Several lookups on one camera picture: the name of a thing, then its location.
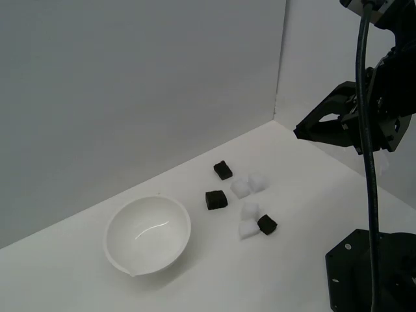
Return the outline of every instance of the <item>black cable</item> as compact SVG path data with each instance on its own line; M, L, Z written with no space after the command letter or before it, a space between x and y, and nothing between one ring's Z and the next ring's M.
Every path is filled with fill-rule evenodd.
M380 264L379 264L379 231L378 231L378 200L377 180L374 157L372 154L372 139L370 130L369 105L365 90L365 53L367 48L367 36L372 14L373 2L364 6L361 23L359 25L357 59L356 59L356 92L359 111L359 133L361 137L361 149L363 151L365 177L367 179L367 196L369 201L369 227L370 227L370 259L371 259L371 284L372 304L371 311L380 310Z

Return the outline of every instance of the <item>bowl rim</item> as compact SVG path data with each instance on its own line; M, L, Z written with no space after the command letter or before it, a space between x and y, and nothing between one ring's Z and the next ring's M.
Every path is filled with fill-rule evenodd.
M174 256L172 256L172 259L169 261L169 262L167 262L165 265L163 265L161 268L157 268L157 269L155 269L155 270L150 270L150 271L144 271L144 272L139 272L139 273L136 273L136 274L133 274L133 273L130 273L126 268L124 268L123 266L121 266L121 265L119 265L118 263L117 263L117 261L116 260L114 260L113 258L112 258L112 256L111 256L111 254L110 254L110 252L109 252L109 250L108 250L108 248L107 248L107 237L108 237L108 233L109 233L109 229L110 229L110 226L111 226L111 224L112 224L112 221L116 218L116 216L122 211L122 210L124 210L127 206L129 206L129 205L131 205L132 203L134 203L134 202L137 202L137 201L139 201L139 200L143 200L143 199L146 199L146 198L163 198L163 199L166 199L166 200L169 200L169 201L171 201L171 202L173 202L173 203L175 203L177 206L179 206L179 208L181 208L181 210L183 211L183 214L185 215L185 218L187 219L187 229L188 229L188 235L187 235L187 237L186 237L186 240L185 240L185 242L182 244L182 247L175 253L175 255ZM112 216L111 216L111 218L110 218L110 220L108 221L108 223L107 223L107 226L105 227L105 234L104 234L104 238L103 238L103 248L104 248L104 252L105 252L105 256L107 257L107 259L110 261L110 263L115 267L115 268L117 268L118 270L120 270L120 271L122 271L122 272L124 272L124 273L126 273L126 274L129 274L130 276L141 276L141 275L146 275L146 274L151 274L151 273L154 273L154 272L158 272L158 271L160 271L160 270L163 270L164 268L166 268L166 267L169 267L173 262L175 262L175 260L183 253L183 251L185 250L185 247L187 246L187 244L188 244L188 241L189 241L189 237L190 237L190 231L191 231L191 225L190 225L190 217L189 217L189 214L188 214L188 211L187 211L187 209L185 208L185 206L182 204L182 203L180 203L179 201L177 201L176 199L174 199L174 198L172 198L172 197L169 197L169 196L165 196L165 195L160 195L160 194L157 194L157 195L147 195L147 196L141 196L141 197L139 197L139 198L136 198L136 199L134 199L134 200L131 200L131 201L129 201L128 203L126 203L125 205L123 205L121 208L119 208Z

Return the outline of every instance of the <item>foam cube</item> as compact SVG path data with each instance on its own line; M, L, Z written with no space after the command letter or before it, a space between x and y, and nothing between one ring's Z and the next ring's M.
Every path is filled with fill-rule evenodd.
M266 177L264 177L261 174L249 174L248 185L250 186L253 192L261 192L262 190L267 189Z
M214 171L216 172L216 174L218 174L221 180L226 180L233 176L233 172L231 171L229 166L227 166L225 161L216 164L214 166Z
M248 237L254 236L260 233L259 226L254 219L241 221L239 225L240 239L247 239Z
M222 190L213 190L205 193L208 210L225 208L228 205L227 197Z
M241 220L254 219L257 221L260 217L260 209L258 203L243 203L241 209Z
M273 233L276 228L278 227L278 224L271 219L267 214L262 216L259 221L257 221L257 225L260 228L260 231L262 231L266 235L270 235Z
M237 179L232 182L230 189L238 198L244 198L250 195L250 187L243 179Z

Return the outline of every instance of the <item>white bowl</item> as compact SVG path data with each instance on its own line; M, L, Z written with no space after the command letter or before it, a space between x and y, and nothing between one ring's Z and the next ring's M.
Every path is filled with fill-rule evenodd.
M107 259L131 276L160 271L183 252L190 218L178 201L144 197L124 206L110 220L104 236Z

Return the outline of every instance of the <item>white backdrop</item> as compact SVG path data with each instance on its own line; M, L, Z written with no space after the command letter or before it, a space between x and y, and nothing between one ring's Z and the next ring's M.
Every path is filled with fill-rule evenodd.
M275 120L293 130L337 85L355 81L359 16L338 0L288 0ZM394 46L389 31L370 27L367 66L375 67ZM416 121L394 153L375 154L379 184L416 207ZM316 144L364 174L354 148Z
M271 120L284 12L1 1L0 247Z

